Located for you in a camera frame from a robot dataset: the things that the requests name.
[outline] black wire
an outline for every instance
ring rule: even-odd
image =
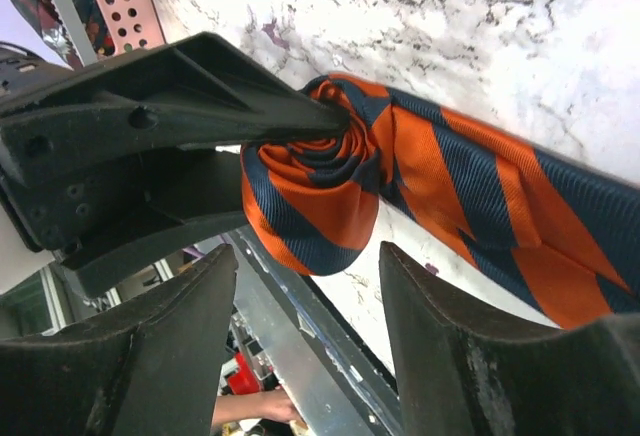
[[[14,50],[14,51],[17,50],[19,53],[22,53],[25,56],[28,56],[30,58],[37,58],[37,59],[40,59],[40,60],[44,61],[42,56],[40,56],[39,54],[36,54],[33,51],[25,48],[24,46],[20,46],[20,45],[15,44],[15,43],[9,43],[7,41],[1,41],[0,40],[0,47],[4,47],[6,49],[11,49],[11,50]]]

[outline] person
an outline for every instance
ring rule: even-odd
[[[254,394],[218,396],[211,420],[214,432],[225,424],[245,419],[268,419],[279,423],[302,421],[291,398],[282,388]]]

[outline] striped cloth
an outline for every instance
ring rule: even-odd
[[[397,89],[332,74],[304,92],[349,131],[242,150],[245,212],[281,264],[345,269],[381,196],[561,327],[640,309],[638,189]]]

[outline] folded fabric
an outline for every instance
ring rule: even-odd
[[[397,89],[334,74],[304,92],[347,108],[346,134],[242,150],[245,212],[281,264],[345,269],[382,196],[561,327],[640,310],[638,189]]]

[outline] table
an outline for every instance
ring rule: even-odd
[[[354,73],[640,185],[640,0],[154,1],[169,41],[217,32],[293,87]],[[381,240],[490,304],[552,324],[383,205],[362,256],[315,279],[392,371]]]

